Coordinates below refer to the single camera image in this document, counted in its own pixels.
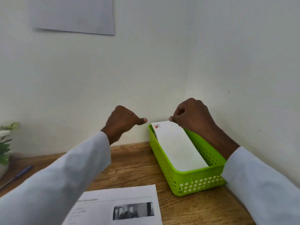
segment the wood grain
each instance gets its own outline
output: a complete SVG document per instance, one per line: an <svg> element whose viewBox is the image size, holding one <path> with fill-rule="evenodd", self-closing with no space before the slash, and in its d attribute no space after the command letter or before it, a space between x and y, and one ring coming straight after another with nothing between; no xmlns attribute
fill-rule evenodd
<svg viewBox="0 0 300 225"><path fill-rule="evenodd" d="M34 168L12 182L0 196L20 185L35 172L47 167L62 154L14 159L0 185L28 165ZM156 185L164 225L176 224L255 224L249 213L230 195L225 187L176 197L156 161L148 142L112 147L112 163L99 174L89 190Z"/></svg>

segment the sleeve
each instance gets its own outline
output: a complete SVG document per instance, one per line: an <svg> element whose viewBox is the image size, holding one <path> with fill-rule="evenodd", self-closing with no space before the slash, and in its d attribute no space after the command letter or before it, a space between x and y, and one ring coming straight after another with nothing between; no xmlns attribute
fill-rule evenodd
<svg viewBox="0 0 300 225"><path fill-rule="evenodd" d="M84 190L109 164L108 138L98 132L1 197L1 224L62 224Z"/></svg>
<svg viewBox="0 0 300 225"><path fill-rule="evenodd" d="M221 176L257 225L300 224L300 190L244 147L229 157Z"/></svg>

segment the artificial plant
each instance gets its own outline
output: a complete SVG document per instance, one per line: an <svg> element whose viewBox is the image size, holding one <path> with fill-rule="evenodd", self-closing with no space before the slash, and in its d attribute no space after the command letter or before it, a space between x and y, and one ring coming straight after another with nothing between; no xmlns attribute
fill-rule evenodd
<svg viewBox="0 0 300 225"><path fill-rule="evenodd" d="M10 150L8 142L12 139L6 140L5 138L9 136L12 130L19 128L18 122L13 122L10 125L3 125L0 127L0 165L7 165L9 154L7 152Z"/></svg>

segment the person's left hand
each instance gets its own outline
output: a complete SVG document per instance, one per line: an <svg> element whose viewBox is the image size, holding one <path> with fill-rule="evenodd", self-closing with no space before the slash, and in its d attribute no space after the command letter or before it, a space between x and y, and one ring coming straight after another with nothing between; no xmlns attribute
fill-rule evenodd
<svg viewBox="0 0 300 225"><path fill-rule="evenodd" d="M131 130L133 126L143 125L146 122L146 118L139 118L131 110L123 106L117 106L101 131L106 134L111 145L118 141L123 133Z"/></svg>

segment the printed photograph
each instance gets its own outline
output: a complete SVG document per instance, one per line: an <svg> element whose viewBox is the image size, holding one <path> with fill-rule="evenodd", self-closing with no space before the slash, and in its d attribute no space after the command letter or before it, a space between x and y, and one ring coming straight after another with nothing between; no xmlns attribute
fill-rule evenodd
<svg viewBox="0 0 300 225"><path fill-rule="evenodd" d="M154 216L152 202L115 206L112 219L124 220L147 216Z"/></svg>

